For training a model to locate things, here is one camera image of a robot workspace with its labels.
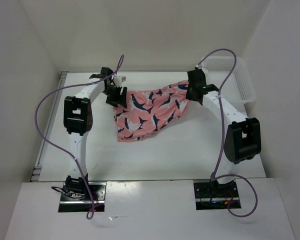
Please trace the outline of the pink shark print shorts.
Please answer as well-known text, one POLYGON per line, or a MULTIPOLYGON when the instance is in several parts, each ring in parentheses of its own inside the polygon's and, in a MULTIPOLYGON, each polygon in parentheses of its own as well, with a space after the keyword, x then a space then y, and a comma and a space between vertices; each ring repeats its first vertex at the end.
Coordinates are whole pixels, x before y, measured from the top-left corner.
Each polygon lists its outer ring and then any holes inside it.
POLYGON ((154 90, 133 90, 126 95, 127 107, 113 108, 118 142, 143 141, 183 117, 189 108, 188 81, 154 90))

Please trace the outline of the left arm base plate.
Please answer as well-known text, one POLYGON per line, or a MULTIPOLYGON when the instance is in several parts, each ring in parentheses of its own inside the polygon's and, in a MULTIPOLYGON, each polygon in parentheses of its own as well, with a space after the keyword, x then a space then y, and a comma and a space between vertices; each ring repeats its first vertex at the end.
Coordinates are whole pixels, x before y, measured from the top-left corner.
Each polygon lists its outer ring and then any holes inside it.
MULTIPOLYGON (((105 198, 107 184, 105 182, 89 182, 89 188, 94 200, 94 212, 105 211, 105 198)), ((58 212, 59 213, 86 213, 92 207, 90 196, 87 193, 63 193, 60 196, 58 212)))

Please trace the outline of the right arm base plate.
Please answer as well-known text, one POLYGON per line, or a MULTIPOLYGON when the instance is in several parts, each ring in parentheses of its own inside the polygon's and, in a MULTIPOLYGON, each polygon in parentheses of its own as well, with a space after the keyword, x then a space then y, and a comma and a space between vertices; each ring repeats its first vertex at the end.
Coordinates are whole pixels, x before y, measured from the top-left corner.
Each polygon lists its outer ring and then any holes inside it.
POLYGON ((193 182, 196 210, 240 209, 241 203, 234 180, 219 184, 209 179, 193 182))

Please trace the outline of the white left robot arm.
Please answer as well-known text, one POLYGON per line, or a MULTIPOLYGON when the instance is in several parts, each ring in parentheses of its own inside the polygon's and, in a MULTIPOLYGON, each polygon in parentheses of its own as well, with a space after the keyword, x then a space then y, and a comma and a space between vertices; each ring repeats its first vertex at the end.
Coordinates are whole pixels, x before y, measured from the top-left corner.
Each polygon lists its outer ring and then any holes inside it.
POLYGON ((65 180, 65 192, 77 199, 92 199, 86 166, 87 138, 93 127, 92 103, 100 95, 107 96, 106 103, 114 107, 127 106, 127 91, 122 83, 125 76, 118 76, 108 67, 102 67, 100 73, 92 74, 89 82, 74 96, 64 99, 63 125, 69 135, 70 153, 74 166, 65 180))

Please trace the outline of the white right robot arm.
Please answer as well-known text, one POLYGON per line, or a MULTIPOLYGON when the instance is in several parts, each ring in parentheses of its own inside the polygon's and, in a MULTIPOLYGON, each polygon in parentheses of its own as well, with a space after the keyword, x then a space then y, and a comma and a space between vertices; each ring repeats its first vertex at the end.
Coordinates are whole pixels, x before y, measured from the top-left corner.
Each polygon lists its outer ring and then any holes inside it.
POLYGON ((203 190, 210 198, 224 197, 240 173, 242 162, 261 152, 260 122, 237 111, 214 84, 207 84, 202 69, 188 71, 187 77, 186 99, 200 103, 221 122, 221 150, 209 184, 203 190))

